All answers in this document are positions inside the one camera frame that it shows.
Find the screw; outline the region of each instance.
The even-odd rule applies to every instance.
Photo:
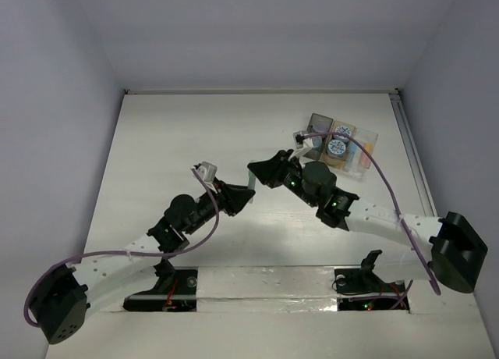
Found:
[[[338,277],[336,277],[336,285],[338,286],[346,285],[346,279],[344,275],[338,275]]]
[[[188,287],[196,287],[197,285],[197,278],[196,277],[189,277],[187,279],[187,286]]]

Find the black bracket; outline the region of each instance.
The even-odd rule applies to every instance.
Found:
[[[197,269],[177,269],[167,262],[157,269],[153,289],[135,293],[123,302],[126,311],[188,312],[196,310]]]
[[[460,293],[472,293],[488,248],[460,214],[449,212],[439,220],[442,227],[430,242],[429,263],[438,281]]]
[[[385,283],[373,273],[373,269],[382,252],[371,251],[360,263],[360,268],[336,268],[332,287],[344,295],[381,293]]]

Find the cable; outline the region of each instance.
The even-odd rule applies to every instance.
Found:
[[[411,289],[412,282],[413,282],[412,280],[409,281],[407,287],[405,288],[405,292],[400,296],[397,303],[395,303],[393,306],[390,307],[391,310],[397,308],[397,306],[404,301],[404,299],[407,297],[407,294],[409,293],[409,290]]]
[[[178,279],[176,279],[174,282],[173,282],[173,285],[172,285],[172,289],[170,290],[170,292],[168,293],[168,295],[166,296],[166,302],[165,302],[165,305],[163,307],[167,307],[169,306],[170,304],[172,304],[172,301],[171,301],[171,298],[172,298],[172,295],[173,293],[175,292],[175,288],[177,287],[177,283],[179,282]]]
[[[384,293],[384,286],[382,286],[382,287],[381,287],[380,295],[378,295],[376,298],[374,298],[374,299],[371,301],[371,303],[372,303],[372,302],[374,302],[375,300],[380,299],[380,298],[381,298],[381,296],[383,295],[383,293]]]
[[[398,291],[398,289],[395,287],[395,285],[393,283],[389,283],[388,284],[393,290],[395,290],[395,292],[397,293],[397,295],[400,297],[400,291]]]
[[[23,308],[23,314],[24,314],[24,320],[31,325],[34,326],[35,328],[38,328],[39,325],[36,323],[31,317],[30,317],[30,304],[33,301],[33,296],[35,290],[39,287],[41,282],[48,276],[50,275],[54,270],[57,268],[66,265],[68,263],[75,263],[77,261],[80,261],[84,258],[89,258],[93,256],[101,256],[101,255],[122,255],[122,256],[139,256],[143,258],[171,258],[176,255],[180,254],[186,254],[190,251],[196,250],[198,247],[202,246],[205,244],[215,233],[215,230],[218,228],[218,222],[220,221],[220,211],[218,209],[217,201],[215,200],[215,197],[211,193],[210,187],[201,179],[199,174],[196,172],[195,169],[191,169],[194,176],[196,179],[201,183],[203,188],[206,190],[208,197],[211,199],[211,202],[213,203],[214,209],[215,209],[215,223],[213,224],[213,227],[211,228],[211,231],[198,243],[194,244],[191,247],[187,247],[184,250],[180,251],[174,251],[174,252],[168,252],[168,253],[153,253],[153,252],[140,252],[140,251],[125,251],[125,250],[108,250],[108,251],[94,251],[94,252],[88,252],[86,254],[79,254],[79,255],[74,255],[70,258],[64,259],[60,261],[57,264],[54,264],[51,266],[31,287],[30,292],[28,293],[26,300],[24,301],[24,308]]]
[[[395,212],[397,212],[397,216],[399,218],[401,218],[400,223],[402,224],[402,227],[405,230],[405,234],[407,234],[407,238],[409,239],[409,242],[411,243],[412,248],[416,252],[416,254],[417,254],[419,260],[421,261],[421,264],[423,265],[426,273],[430,277],[430,285],[431,285],[431,287],[433,288],[433,290],[434,290],[434,292],[435,292],[436,295],[441,295],[441,290],[440,290],[440,287],[438,286],[437,279],[435,279],[435,275],[433,274],[433,272],[431,271],[430,267],[426,263],[426,259],[424,258],[423,253],[419,249],[416,240],[412,236],[411,229],[409,228],[409,226],[407,225],[407,222],[405,222],[405,220],[404,220],[404,218],[402,216],[402,211],[400,209],[400,206],[398,205],[398,201],[397,201],[397,198],[395,197],[395,193],[394,193],[393,189],[391,188],[391,185],[388,182],[387,177],[384,175],[383,171],[381,170],[381,167],[378,165],[378,163],[376,162],[376,160],[374,160],[374,158],[371,155],[371,153],[369,153],[368,150],[365,149],[365,147],[362,146],[360,142],[358,142],[357,140],[353,139],[353,137],[351,137],[351,136],[349,136],[348,134],[345,134],[345,133],[339,133],[339,132],[331,131],[331,132],[326,132],[326,133],[311,133],[311,134],[304,135],[303,137],[304,138],[311,138],[311,137],[324,136],[324,135],[332,135],[332,136],[337,135],[337,136],[345,137],[345,138],[349,139],[358,148],[360,148],[362,150],[362,152],[369,158],[369,160],[371,160],[371,162],[374,165],[374,168],[376,168],[376,170],[377,170],[378,174],[380,175],[381,179],[383,180],[385,186],[388,188],[388,192],[390,193],[391,200],[393,201],[393,205],[395,207]]]
[[[363,295],[365,294],[364,292],[361,292],[361,293],[340,293],[339,291],[336,290],[336,288],[334,287],[334,285],[336,284],[336,280],[333,281],[333,283],[331,284],[331,288],[338,294],[341,294],[341,295],[344,295],[346,297],[354,297],[356,295]]]
[[[349,298],[349,301],[350,302],[356,302],[358,300],[375,300],[375,299],[395,299],[395,300],[398,300],[398,297],[396,297],[395,295],[381,295],[380,294],[377,297],[370,296],[370,297]]]

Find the plastic package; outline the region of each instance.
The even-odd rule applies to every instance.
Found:
[[[306,131],[300,131],[299,133],[327,133],[332,131],[353,136],[370,153],[374,151],[377,142],[376,133],[316,113],[311,115]],[[371,163],[369,158],[353,142],[349,142],[347,138],[339,135],[334,137],[323,136],[321,138],[321,144],[316,141],[317,147],[305,154],[305,158],[321,160],[330,167],[340,169],[350,176],[362,178]]]

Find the red wire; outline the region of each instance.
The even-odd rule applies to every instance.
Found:
[[[375,300],[380,299],[380,298],[381,298],[381,295],[383,295],[383,293],[384,293],[384,287],[382,286],[382,287],[381,287],[381,293],[380,293],[380,295],[378,295],[376,298],[374,298],[373,300],[371,300],[371,302],[370,302],[370,303],[373,303]]]
[[[391,287],[393,290],[395,290],[395,292],[397,293],[397,295],[400,297],[400,292],[399,292],[399,291],[398,291],[398,289],[395,287],[395,285],[394,285],[394,284],[392,284],[392,283],[389,283],[388,285],[390,285],[390,287]],[[405,308],[405,304],[404,304],[404,302],[401,302],[401,305],[403,306],[403,308]]]
[[[395,292],[397,293],[397,295],[400,297],[400,292],[399,292],[399,291],[398,291],[398,289],[395,287],[395,285],[394,285],[394,284],[392,284],[392,283],[389,283],[388,285],[390,285],[390,287],[391,287],[393,290],[395,290]]]
[[[167,306],[169,306],[170,304],[172,304],[172,301],[170,300],[170,298],[172,297],[173,293],[175,292],[175,288],[177,287],[177,282],[178,282],[178,280],[177,280],[177,279],[173,282],[172,289],[171,289],[171,290],[170,290],[170,292],[168,293],[168,296],[166,297],[166,302],[165,302],[165,305],[164,305],[163,307],[167,307]]]

